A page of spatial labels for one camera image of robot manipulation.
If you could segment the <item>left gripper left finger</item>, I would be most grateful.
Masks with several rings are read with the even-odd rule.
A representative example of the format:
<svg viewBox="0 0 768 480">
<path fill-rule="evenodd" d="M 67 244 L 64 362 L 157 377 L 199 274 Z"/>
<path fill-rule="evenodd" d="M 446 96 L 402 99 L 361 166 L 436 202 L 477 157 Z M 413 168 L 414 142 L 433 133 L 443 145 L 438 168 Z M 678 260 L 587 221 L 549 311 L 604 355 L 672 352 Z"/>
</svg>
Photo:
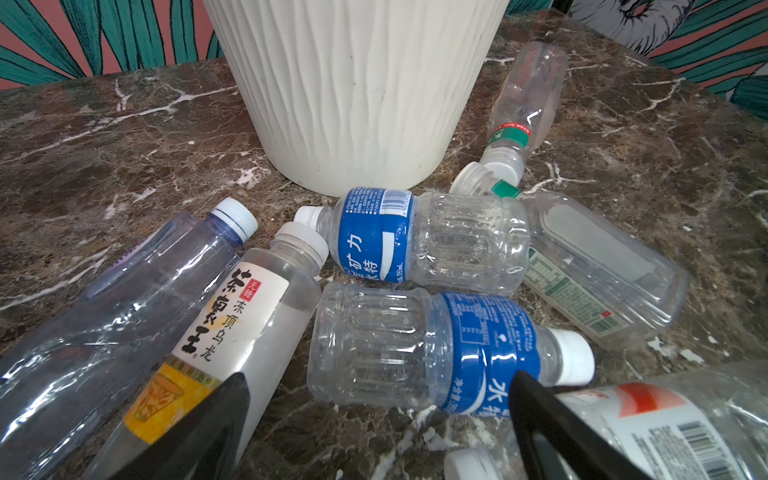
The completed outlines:
<svg viewBox="0 0 768 480">
<path fill-rule="evenodd" d="M 250 405 L 243 373 L 231 375 L 114 479 L 229 479 Z"/>
</svg>

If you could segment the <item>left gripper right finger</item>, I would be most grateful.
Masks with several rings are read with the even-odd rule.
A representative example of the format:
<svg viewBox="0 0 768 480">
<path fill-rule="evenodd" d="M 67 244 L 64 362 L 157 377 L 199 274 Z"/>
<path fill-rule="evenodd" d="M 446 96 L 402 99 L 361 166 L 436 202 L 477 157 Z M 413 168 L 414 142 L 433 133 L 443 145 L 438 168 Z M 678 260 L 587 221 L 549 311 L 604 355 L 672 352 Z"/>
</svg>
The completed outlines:
<svg viewBox="0 0 768 480">
<path fill-rule="evenodd" d="M 581 479 L 648 477 L 527 372 L 513 377 L 509 403 L 529 479 L 565 479 L 564 464 Z"/>
</svg>

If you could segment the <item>tea bottle white yellow label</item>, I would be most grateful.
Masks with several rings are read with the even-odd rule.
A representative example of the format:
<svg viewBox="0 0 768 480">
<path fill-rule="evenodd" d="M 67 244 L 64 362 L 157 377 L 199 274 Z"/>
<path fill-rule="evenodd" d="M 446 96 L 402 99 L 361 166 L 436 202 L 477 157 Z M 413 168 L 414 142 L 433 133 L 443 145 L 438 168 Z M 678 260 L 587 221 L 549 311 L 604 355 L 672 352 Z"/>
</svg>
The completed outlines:
<svg viewBox="0 0 768 480">
<path fill-rule="evenodd" d="M 241 457 L 312 317 L 329 255 L 314 229 L 288 222 L 268 248 L 248 250 L 131 405 L 87 479 L 107 479 L 154 444 L 231 375 L 250 400 Z"/>
</svg>

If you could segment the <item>clear bottle purple label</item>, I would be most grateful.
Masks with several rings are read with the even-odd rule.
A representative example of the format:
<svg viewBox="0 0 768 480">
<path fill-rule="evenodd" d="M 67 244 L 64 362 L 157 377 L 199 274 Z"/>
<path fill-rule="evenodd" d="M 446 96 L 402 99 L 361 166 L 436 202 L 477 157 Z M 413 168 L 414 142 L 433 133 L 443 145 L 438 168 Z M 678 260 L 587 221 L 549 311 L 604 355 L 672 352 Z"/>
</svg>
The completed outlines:
<svg viewBox="0 0 768 480">
<path fill-rule="evenodd" d="M 238 262 L 255 216 L 179 213 L 1 359 L 1 475 L 44 479 L 126 401 Z"/>
</svg>

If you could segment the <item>clear bottle red white label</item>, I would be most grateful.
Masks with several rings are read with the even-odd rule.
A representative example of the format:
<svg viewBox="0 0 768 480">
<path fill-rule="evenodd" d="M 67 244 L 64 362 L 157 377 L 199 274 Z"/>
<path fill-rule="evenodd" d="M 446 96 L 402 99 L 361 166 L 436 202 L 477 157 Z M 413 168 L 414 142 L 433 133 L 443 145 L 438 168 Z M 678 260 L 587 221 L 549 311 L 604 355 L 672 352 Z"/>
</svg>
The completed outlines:
<svg viewBox="0 0 768 480">
<path fill-rule="evenodd" d="M 652 479 L 767 476 L 767 362 L 728 363 L 556 395 Z"/>
</svg>

